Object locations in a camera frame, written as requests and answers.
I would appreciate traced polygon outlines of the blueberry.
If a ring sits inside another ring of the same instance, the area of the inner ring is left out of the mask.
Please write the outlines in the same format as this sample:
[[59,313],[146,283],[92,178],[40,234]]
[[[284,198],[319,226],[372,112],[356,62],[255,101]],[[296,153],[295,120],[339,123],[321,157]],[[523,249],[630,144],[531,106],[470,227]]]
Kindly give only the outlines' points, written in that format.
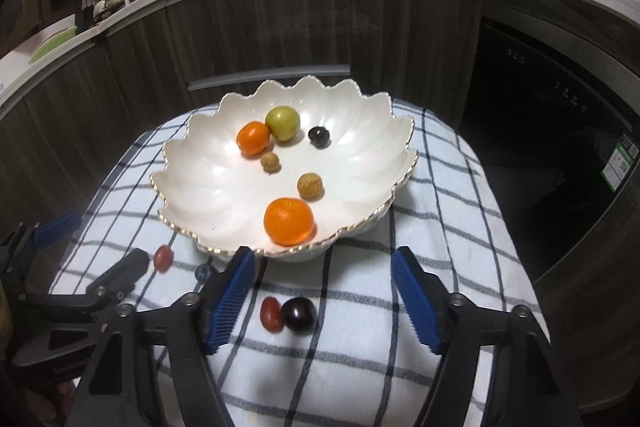
[[213,267],[208,263],[198,265],[194,270],[194,277],[198,283],[205,284],[212,275]]

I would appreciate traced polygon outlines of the red cherry tomato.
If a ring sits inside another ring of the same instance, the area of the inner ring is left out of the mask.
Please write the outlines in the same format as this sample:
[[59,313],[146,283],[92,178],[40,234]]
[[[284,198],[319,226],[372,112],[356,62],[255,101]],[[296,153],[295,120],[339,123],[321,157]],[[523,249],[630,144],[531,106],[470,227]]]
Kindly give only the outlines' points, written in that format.
[[154,269],[160,273],[166,273],[174,263],[174,252],[168,245],[160,245],[154,253]]
[[274,297],[269,296],[262,300],[259,318],[262,327],[270,333],[280,333],[284,327],[281,305]]

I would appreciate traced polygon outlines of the orange mandarin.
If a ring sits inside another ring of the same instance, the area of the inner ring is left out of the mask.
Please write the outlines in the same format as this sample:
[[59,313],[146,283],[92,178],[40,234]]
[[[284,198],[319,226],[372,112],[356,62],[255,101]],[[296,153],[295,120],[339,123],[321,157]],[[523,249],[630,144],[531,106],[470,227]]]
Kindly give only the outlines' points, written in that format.
[[281,246],[296,246],[314,234],[314,214],[301,199],[282,197],[273,200],[264,213],[264,229]]
[[260,155],[269,145],[271,132],[261,121],[250,121],[236,135],[236,145],[243,156]]

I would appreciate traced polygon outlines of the green apple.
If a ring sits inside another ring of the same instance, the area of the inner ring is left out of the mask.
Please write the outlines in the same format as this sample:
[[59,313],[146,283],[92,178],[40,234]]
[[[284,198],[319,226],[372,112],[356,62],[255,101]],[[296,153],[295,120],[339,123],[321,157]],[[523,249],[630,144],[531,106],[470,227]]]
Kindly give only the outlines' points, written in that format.
[[288,142],[296,137],[300,129],[299,113],[290,106],[273,107],[266,115],[265,124],[274,139]]

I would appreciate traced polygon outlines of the dark purple plum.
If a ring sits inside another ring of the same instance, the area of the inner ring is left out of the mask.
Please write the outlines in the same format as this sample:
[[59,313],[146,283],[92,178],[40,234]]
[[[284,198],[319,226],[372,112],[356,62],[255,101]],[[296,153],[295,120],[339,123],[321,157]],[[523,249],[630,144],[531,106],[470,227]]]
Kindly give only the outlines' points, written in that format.
[[321,126],[312,127],[308,133],[308,139],[315,148],[326,148],[331,142],[331,135],[328,129]]

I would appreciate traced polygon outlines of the white checkered table cloth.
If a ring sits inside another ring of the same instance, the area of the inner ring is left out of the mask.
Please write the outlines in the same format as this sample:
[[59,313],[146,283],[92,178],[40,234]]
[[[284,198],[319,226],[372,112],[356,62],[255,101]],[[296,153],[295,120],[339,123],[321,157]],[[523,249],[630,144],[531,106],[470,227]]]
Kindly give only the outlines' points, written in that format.
[[[390,253],[408,246],[450,291],[497,310],[537,310],[532,282],[498,202],[468,143],[428,110],[395,101],[414,120],[416,170],[367,233],[341,239],[303,263],[262,260],[228,345],[209,364],[239,426],[409,426],[438,360],[416,339],[390,275]],[[144,132],[101,184],[70,241],[51,289],[81,294],[126,251],[168,245],[166,273],[146,272],[130,294],[139,309],[164,307],[196,285],[204,261],[191,239],[166,227],[150,176],[162,145],[186,130],[178,116]],[[262,300],[295,297],[317,311],[314,330],[262,327]]]

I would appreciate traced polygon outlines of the white scalloped ceramic bowl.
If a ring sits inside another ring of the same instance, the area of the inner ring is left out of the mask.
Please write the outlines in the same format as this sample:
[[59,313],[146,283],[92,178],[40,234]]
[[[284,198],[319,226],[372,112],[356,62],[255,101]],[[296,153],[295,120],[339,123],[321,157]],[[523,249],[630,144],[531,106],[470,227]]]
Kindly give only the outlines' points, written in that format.
[[[281,169],[266,173],[235,139],[244,124],[277,106],[293,107],[300,129],[288,143],[269,144]],[[308,139],[316,126],[331,135],[322,150]],[[194,113],[184,135],[163,144],[163,168],[150,176],[162,202],[158,215],[205,254],[229,259],[247,246],[258,256],[306,261],[382,220],[416,169],[413,130],[413,118],[397,113],[387,93],[365,95],[354,80],[326,86],[305,76],[290,87],[266,80],[251,95],[228,93],[217,108]],[[297,196],[297,180],[307,172],[324,186],[309,204],[314,234],[296,246],[273,243],[262,224],[265,210],[277,198]]]

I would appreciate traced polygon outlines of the green cutting board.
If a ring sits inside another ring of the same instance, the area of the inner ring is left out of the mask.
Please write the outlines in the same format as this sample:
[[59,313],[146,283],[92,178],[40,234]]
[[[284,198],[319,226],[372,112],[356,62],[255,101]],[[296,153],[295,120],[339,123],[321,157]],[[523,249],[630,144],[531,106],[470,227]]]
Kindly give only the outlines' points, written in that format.
[[32,55],[29,57],[29,64],[34,64],[39,61],[40,58],[43,58],[48,53],[53,51],[54,49],[62,46],[62,44],[70,41],[76,36],[77,27],[72,26],[69,28],[65,28],[63,30],[57,31],[55,34],[50,35],[43,43],[40,43],[32,52]]

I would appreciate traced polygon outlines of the built-in black dishwasher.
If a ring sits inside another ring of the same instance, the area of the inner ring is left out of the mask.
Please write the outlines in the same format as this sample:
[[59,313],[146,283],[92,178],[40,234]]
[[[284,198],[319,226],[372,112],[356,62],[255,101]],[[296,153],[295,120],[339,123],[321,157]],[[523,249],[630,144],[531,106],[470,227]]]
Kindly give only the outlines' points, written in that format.
[[603,170],[620,141],[638,141],[639,118],[552,46],[484,17],[460,133],[537,280],[611,206]]

